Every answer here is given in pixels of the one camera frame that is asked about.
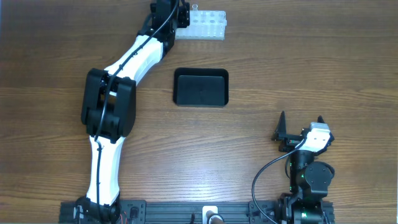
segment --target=white arm segment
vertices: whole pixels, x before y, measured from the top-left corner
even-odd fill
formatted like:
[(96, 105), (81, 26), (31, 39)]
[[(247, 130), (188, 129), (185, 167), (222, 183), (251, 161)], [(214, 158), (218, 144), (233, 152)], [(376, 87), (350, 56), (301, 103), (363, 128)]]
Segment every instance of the white arm segment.
[[(136, 50), (146, 39), (147, 35), (138, 35), (133, 46), (113, 65), (105, 68), (110, 75), (114, 74), (119, 66)], [(146, 45), (140, 49), (137, 55), (130, 58), (117, 76), (129, 77), (136, 81), (136, 84), (144, 77), (148, 70), (162, 60), (163, 43), (156, 38), (152, 38)], [(101, 162), (99, 164), (99, 204), (111, 205), (119, 195), (119, 161), (124, 137), (120, 137), (115, 144), (107, 138), (98, 137), (102, 145)], [(87, 191), (87, 197), (94, 203), (97, 203), (96, 196), (96, 175), (98, 161), (98, 144), (94, 138), (90, 137), (91, 150), (93, 157), (91, 160), (91, 182)]]
[[(122, 151), (124, 137), (120, 137), (115, 144), (109, 139), (98, 137), (102, 145), (101, 162), (99, 164), (99, 204), (111, 205), (119, 195), (119, 161)], [(98, 143), (90, 136), (91, 143), (91, 181), (87, 191), (87, 197), (94, 203), (97, 203), (97, 161), (98, 161)]]

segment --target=wood grain surface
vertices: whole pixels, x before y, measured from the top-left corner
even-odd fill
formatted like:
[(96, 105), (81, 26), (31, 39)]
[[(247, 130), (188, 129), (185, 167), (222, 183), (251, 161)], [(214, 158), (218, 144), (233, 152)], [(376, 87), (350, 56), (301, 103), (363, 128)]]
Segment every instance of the wood grain surface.
[[(57, 222), (60, 202), (88, 190), (91, 147), (80, 121), (90, 68), (132, 45), (149, 0), (4, 0), (0, 31), (0, 222)], [(191, 0), (226, 11), (224, 41), (178, 40), (137, 89), (123, 146), (122, 199), (251, 200), (256, 172), (288, 132), (323, 115), (336, 141), (319, 160), (336, 176), (337, 223), (395, 223), (398, 1)], [(172, 101), (178, 67), (225, 68), (225, 108)], [(289, 191), (283, 162), (258, 199)]]

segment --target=wooden table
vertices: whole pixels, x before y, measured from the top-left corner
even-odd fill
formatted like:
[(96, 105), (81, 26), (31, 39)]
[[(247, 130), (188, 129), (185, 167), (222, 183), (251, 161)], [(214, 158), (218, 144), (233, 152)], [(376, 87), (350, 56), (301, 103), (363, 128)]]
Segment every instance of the wooden table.
[[(0, 222), (57, 222), (60, 202), (86, 193), (86, 74), (132, 45), (149, 3), (2, 2)], [(199, 9), (226, 11), (226, 39), (176, 41), (139, 84), (121, 198), (250, 201), (256, 172), (281, 155), (270, 138), (285, 110), (289, 133), (321, 114), (336, 137), (319, 157), (336, 169), (326, 198), (336, 221), (395, 223), (398, 2), (220, 0)], [(228, 105), (176, 106), (178, 67), (227, 69)], [(262, 175), (258, 199), (289, 191), (283, 166)]]

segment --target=wooden tabletop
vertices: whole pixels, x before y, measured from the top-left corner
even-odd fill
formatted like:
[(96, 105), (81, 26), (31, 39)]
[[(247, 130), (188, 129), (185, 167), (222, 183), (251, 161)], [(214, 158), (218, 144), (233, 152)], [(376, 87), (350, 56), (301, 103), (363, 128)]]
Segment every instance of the wooden tabletop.
[[(149, 0), (1, 3), (0, 222), (57, 222), (60, 202), (86, 193), (91, 147), (80, 121), (89, 69), (130, 48)], [(322, 115), (335, 142), (326, 200), (337, 223), (395, 223), (398, 151), (396, 0), (198, 1), (224, 10), (224, 41), (177, 40), (137, 87), (121, 155), (122, 199), (251, 200), (257, 171), (289, 133)], [(178, 67), (225, 68), (225, 108), (172, 101)], [(257, 182), (260, 200), (289, 191), (284, 163)]]

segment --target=white egg carton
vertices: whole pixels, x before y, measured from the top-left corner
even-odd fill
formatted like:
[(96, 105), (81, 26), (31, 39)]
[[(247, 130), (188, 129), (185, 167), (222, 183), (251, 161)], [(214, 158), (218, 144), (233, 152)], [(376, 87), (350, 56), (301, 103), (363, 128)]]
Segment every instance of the white egg carton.
[(200, 11), (194, 4), (190, 11), (190, 25), (178, 28), (175, 39), (224, 40), (226, 27), (225, 11)]

